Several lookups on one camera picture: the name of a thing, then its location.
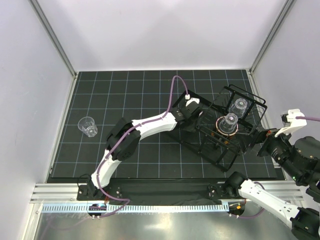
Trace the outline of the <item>clear plastic cup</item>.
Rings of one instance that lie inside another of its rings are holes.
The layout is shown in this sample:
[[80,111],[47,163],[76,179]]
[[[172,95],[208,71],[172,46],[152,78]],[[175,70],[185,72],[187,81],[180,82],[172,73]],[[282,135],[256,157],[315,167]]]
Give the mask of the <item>clear plastic cup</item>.
[[92,117],[85,116],[78,121],[78,129],[88,136],[89,138],[94,137],[98,133],[98,127],[96,126],[95,120]]

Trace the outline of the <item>red skull mug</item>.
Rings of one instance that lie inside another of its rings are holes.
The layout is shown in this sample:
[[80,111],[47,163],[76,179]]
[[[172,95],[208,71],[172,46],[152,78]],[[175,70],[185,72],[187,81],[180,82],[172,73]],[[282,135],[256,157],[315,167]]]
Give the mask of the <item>red skull mug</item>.
[[238,123],[236,124],[236,128],[234,130],[234,132],[232,133],[223,133],[221,132],[219,129],[218,129],[218,121],[219,119],[221,118],[219,117],[216,122],[215,122],[215,125],[211,131],[211,136],[218,139],[219,141],[222,141],[224,144],[229,144],[230,143],[230,140],[236,135],[236,133],[239,131],[239,125]]

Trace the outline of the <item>small clear faceted glass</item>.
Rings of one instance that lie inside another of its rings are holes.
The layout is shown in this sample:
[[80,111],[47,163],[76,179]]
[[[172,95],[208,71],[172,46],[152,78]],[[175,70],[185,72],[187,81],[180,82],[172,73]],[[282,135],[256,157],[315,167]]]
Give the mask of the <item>small clear faceted glass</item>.
[[235,100],[235,102],[229,107],[228,112],[230,114],[236,115],[238,118],[242,118],[248,107],[248,102],[244,98],[238,98]]

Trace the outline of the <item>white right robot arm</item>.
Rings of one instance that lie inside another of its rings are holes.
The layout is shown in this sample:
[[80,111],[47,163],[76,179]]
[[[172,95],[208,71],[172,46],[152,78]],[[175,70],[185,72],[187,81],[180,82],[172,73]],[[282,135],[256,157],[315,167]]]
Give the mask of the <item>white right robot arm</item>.
[[230,198],[247,199],[282,221],[298,240],[320,238],[320,209],[302,204],[301,187],[316,205],[320,204],[320,142],[305,136],[291,144],[291,135],[278,129],[258,127],[248,137],[247,148],[261,144],[259,157],[269,156],[291,178],[268,182],[266,188],[234,172],[222,185]]

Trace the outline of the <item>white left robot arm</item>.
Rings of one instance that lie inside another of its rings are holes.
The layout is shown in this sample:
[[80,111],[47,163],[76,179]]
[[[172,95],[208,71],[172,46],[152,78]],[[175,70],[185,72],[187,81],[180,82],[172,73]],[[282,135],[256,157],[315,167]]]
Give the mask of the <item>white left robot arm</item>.
[[86,185],[78,186],[79,197],[103,199],[113,173],[121,162],[135,153],[141,140],[193,126],[202,113],[200,99],[192,97],[182,107],[169,108],[156,116],[133,120],[121,118],[106,137],[104,155],[97,169],[91,175],[83,175]]

